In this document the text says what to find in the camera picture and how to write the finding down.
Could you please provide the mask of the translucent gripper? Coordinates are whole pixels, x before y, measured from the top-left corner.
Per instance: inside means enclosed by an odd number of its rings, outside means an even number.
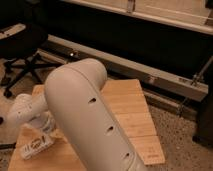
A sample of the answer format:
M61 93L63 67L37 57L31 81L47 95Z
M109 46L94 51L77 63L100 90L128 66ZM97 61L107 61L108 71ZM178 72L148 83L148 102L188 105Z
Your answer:
M46 135L51 135L57 128L55 119L48 113L42 113L33 119L31 125Z

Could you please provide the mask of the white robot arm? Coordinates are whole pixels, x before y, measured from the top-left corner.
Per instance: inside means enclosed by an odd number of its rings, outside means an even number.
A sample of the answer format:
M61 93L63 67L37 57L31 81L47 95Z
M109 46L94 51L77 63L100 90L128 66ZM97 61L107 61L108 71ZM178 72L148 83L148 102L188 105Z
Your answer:
M101 95L105 66L87 58L54 69L37 96L20 94L8 112L10 132L52 114L87 171L147 171Z

